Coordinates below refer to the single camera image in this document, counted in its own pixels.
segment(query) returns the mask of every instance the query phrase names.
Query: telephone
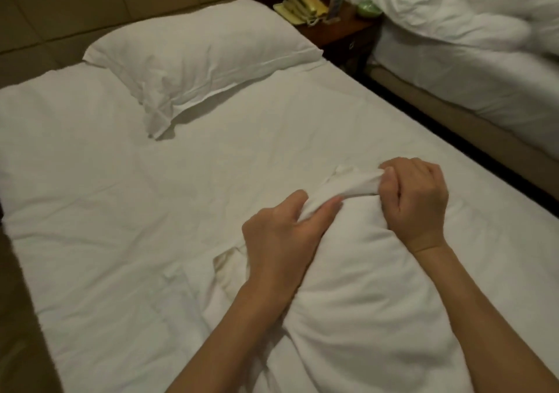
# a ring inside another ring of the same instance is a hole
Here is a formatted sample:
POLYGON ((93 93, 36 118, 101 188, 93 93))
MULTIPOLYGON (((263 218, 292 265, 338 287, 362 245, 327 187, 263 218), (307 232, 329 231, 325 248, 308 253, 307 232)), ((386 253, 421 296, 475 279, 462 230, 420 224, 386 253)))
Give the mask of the telephone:
POLYGON ((320 0, 284 0, 273 8, 293 25, 313 26, 328 13, 328 8, 320 0))

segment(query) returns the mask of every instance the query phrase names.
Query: nightstand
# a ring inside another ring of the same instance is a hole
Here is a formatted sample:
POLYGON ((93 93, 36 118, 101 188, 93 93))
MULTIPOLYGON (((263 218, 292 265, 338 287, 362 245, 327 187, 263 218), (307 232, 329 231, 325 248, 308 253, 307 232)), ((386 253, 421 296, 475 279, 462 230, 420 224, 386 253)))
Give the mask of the nightstand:
POLYGON ((367 58, 375 46, 382 23, 382 16, 363 19, 357 15, 355 6, 344 2, 339 22, 319 22, 314 27, 299 26, 299 32, 324 50, 325 59, 336 66, 345 66, 346 72, 358 77, 363 73, 367 58))

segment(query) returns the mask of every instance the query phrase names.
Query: upholstered headboard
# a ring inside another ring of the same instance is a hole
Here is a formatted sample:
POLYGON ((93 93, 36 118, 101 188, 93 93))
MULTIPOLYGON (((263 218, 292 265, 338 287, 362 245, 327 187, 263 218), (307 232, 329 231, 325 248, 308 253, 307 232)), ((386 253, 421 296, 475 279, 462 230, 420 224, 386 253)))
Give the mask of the upholstered headboard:
POLYGON ((79 62, 122 24, 216 1, 223 0, 0 0, 0 87, 79 62))

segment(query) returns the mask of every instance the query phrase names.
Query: green ashtray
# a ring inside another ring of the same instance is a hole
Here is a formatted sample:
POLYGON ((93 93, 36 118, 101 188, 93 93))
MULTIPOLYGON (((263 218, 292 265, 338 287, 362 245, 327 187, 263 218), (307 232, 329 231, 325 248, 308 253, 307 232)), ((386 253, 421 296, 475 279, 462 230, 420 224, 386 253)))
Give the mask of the green ashtray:
POLYGON ((382 15, 382 10, 372 0, 366 0, 357 5, 357 15, 361 18, 376 18, 382 15))

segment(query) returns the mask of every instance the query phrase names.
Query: white bed sheet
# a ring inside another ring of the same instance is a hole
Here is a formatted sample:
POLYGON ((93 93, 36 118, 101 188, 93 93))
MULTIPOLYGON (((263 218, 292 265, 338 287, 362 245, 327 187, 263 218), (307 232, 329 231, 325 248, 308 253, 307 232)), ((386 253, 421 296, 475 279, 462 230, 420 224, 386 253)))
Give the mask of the white bed sheet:
POLYGON ((559 61, 419 37, 383 24, 376 62, 559 159, 559 61))
MULTIPOLYGON (((160 142, 108 70, 80 64, 0 92, 21 120, 0 136, 0 197, 24 202, 4 206, 4 225, 65 391, 164 391, 208 333, 182 263, 339 164, 441 164, 451 192, 526 251, 539 305, 556 297, 559 220, 332 65, 295 72, 208 99, 160 142)), ((504 313, 525 319, 522 307, 504 313)), ((559 321, 524 322, 558 375, 559 321)))

